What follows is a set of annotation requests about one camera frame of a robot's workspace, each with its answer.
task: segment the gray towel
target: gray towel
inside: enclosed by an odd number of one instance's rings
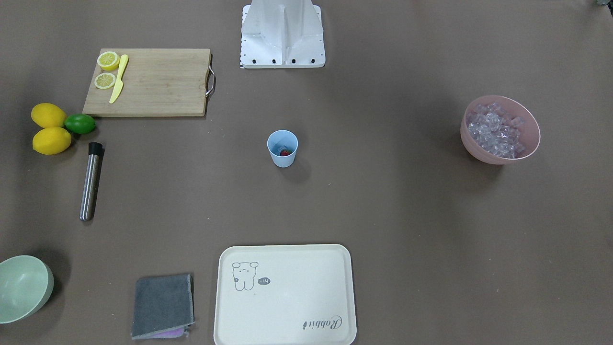
[[[176,338],[194,323],[191,274],[136,282],[132,339]]]

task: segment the cutting board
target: cutting board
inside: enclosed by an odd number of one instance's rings
[[[94,79],[104,71],[96,64],[83,113],[99,117],[204,116],[210,49],[103,48],[100,53],[129,55],[123,90],[109,103],[113,88],[100,90]],[[110,71],[117,75],[117,70]]]

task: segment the bear drawing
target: bear drawing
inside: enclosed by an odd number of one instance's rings
[[[251,290],[255,284],[257,262],[235,262],[232,275],[237,291]]]

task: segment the blue cup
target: blue cup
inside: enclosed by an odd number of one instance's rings
[[[298,138],[290,131],[278,130],[268,137],[268,152],[272,161],[279,168],[287,168],[294,162],[298,150]],[[287,150],[289,155],[282,156],[281,151]]]

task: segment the metal muddler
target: metal muddler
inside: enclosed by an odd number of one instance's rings
[[[81,200],[81,213],[79,219],[86,222],[94,215],[96,194],[98,190],[98,178],[100,176],[100,164],[104,149],[99,142],[90,142],[89,158],[87,159],[87,171],[85,173],[85,185],[83,186],[83,199]]]

